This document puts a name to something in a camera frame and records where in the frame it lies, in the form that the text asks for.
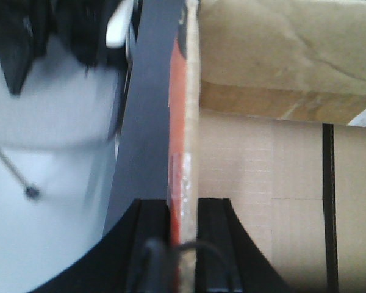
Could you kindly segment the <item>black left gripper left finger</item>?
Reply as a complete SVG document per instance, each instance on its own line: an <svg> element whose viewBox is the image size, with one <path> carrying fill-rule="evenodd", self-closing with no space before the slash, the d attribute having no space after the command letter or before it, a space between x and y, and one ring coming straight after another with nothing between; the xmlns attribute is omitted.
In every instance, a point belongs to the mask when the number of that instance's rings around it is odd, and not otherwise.
<svg viewBox="0 0 366 293"><path fill-rule="evenodd" d="M91 250L34 292L167 292L169 224L164 200L134 200Z"/></svg>

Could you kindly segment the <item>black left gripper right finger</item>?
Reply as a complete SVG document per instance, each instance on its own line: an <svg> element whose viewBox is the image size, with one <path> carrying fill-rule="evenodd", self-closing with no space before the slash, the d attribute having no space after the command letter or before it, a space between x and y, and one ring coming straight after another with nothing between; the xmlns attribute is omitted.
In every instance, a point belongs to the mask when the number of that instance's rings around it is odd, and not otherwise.
<svg viewBox="0 0 366 293"><path fill-rule="evenodd" d="M228 286L224 268L211 252L197 251L197 292L292 292L250 238L229 199L198 200L198 240L220 252L231 272Z"/></svg>

